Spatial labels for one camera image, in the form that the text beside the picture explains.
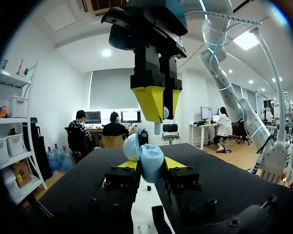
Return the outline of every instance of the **water bottle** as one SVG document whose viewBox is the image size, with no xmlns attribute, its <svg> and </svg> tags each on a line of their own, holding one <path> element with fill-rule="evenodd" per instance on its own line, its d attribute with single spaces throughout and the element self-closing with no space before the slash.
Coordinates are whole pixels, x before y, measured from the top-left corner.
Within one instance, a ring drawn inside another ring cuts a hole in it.
<svg viewBox="0 0 293 234">
<path fill-rule="evenodd" d="M 62 150 L 58 148 L 57 143 L 54 144 L 54 149 L 52 151 L 54 151 L 54 153 L 56 154 L 56 156 L 58 158 L 58 162 L 59 162 L 59 169 L 61 169 L 63 167 L 62 166 L 62 160 L 61 160 L 61 157 L 60 157 L 60 154 L 61 154 Z"/>
<path fill-rule="evenodd" d="M 50 169 L 51 172 L 54 173 L 59 173 L 59 162 L 58 162 L 58 158 L 56 156 L 56 154 L 54 153 L 54 151 L 51 151 L 51 147 L 48 147 L 48 152 L 47 152 L 47 158 L 48 158 L 48 162 L 50 165 Z"/>
<path fill-rule="evenodd" d="M 65 172 L 68 172 L 71 169 L 73 169 L 74 167 L 73 153 L 71 150 L 67 150 L 66 146 L 63 146 L 63 150 L 61 151 L 61 160 L 62 160 L 63 170 Z"/>
</svg>

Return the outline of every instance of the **white storage box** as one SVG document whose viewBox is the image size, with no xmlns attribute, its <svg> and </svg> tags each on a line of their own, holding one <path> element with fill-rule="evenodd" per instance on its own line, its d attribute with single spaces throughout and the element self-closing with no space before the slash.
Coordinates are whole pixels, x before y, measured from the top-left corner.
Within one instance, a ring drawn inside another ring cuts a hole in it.
<svg viewBox="0 0 293 234">
<path fill-rule="evenodd" d="M 6 147 L 6 137 L 0 136 L 0 164 L 9 160 L 8 149 Z"/>
<path fill-rule="evenodd" d="M 13 96 L 9 99 L 9 117 L 27 118 L 28 99 L 24 97 Z"/>
<path fill-rule="evenodd" d="M 24 153 L 23 134 L 7 136 L 8 152 L 12 155 Z"/>
<path fill-rule="evenodd" d="M 21 196 L 21 190 L 16 182 L 14 173 L 7 167 L 2 170 L 2 177 L 6 188 L 8 189 L 12 199 L 15 201 Z"/>
</svg>

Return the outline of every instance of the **person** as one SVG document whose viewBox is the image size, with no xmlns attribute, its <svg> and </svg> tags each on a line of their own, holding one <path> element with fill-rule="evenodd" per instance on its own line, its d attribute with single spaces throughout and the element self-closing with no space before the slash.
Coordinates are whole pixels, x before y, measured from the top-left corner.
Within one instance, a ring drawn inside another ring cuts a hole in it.
<svg viewBox="0 0 293 234">
<path fill-rule="evenodd" d="M 103 135 L 104 136 L 120 136 L 122 134 L 125 134 L 126 137 L 132 134 L 133 129 L 135 128 L 135 125 L 131 125 L 129 127 L 129 131 L 120 124 L 119 115 L 116 112 L 113 112 L 109 118 L 111 121 L 109 124 L 104 126 L 103 128 Z"/>
<path fill-rule="evenodd" d="M 84 127 L 83 122 L 86 118 L 86 113 L 83 110 L 80 110 L 76 113 L 76 119 L 69 123 L 69 128 L 78 128 L 80 131 L 84 133 L 84 137 L 86 138 L 87 148 L 92 150 L 95 146 L 95 139 L 91 136 L 90 132 Z"/>
<path fill-rule="evenodd" d="M 214 143 L 218 145 L 218 150 L 216 152 L 222 152 L 224 151 L 224 147 L 220 144 L 219 140 L 222 137 L 228 137 L 232 135 L 232 125 L 231 120 L 229 119 L 227 115 L 227 110 L 225 107 L 220 108 L 221 116 L 216 121 L 216 123 L 219 125 L 217 136 L 214 137 Z"/>
<path fill-rule="evenodd" d="M 261 111 L 261 115 L 260 115 L 260 116 L 261 116 L 261 119 L 262 119 L 262 121 L 264 121 L 264 120 L 265 120 L 265 116 L 266 116 L 265 114 L 266 114 L 266 111 L 262 110 L 262 111 Z"/>
<path fill-rule="evenodd" d="M 271 113 L 270 108 L 268 108 L 268 110 L 267 110 L 266 119 L 269 124 L 272 122 L 272 113 Z"/>
</svg>

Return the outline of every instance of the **air vent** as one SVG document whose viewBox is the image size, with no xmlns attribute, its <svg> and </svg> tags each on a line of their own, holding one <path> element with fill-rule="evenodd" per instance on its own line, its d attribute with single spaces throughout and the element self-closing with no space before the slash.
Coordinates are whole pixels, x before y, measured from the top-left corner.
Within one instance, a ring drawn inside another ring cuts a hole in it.
<svg viewBox="0 0 293 234">
<path fill-rule="evenodd" d="M 54 32 L 76 22 L 75 16 L 66 2 L 52 9 L 43 18 Z"/>
<path fill-rule="evenodd" d="M 85 12 L 101 14 L 111 7 L 120 7 L 126 4 L 126 0 L 81 0 Z"/>
</svg>

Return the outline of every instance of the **black office chair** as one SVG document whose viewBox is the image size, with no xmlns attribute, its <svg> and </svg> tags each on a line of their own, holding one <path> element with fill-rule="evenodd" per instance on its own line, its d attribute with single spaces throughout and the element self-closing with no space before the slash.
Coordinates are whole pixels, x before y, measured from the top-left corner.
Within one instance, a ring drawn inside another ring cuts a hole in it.
<svg viewBox="0 0 293 234">
<path fill-rule="evenodd" d="M 85 133 L 79 128 L 65 128 L 65 130 L 67 131 L 68 147 L 78 163 L 89 153 Z"/>
<path fill-rule="evenodd" d="M 177 124 L 163 124 L 163 135 L 162 140 L 169 141 L 169 144 L 172 144 L 173 140 L 179 140 L 180 136 L 178 133 Z"/>
<path fill-rule="evenodd" d="M 250 142 L 252 143 L 252 140 L 251 140 L 251 139 L 246 138 L 247 133 L 246 133 L 246 131 L 245 131 L 245 128 L 244 128 L 244 122 L 243 122 L 243 121 L 240 121 L 240 122 L 239 122 L 239 136 L 241 136 L 241 137 L 239 137 L 239 138 L 235 141 L 235 142 L 238 143 L 238 145 L 241 143 L 241 141 L 243 141 L 243 142 L 246 141 L 249 145 L 250 145 Z"/>
</svg>

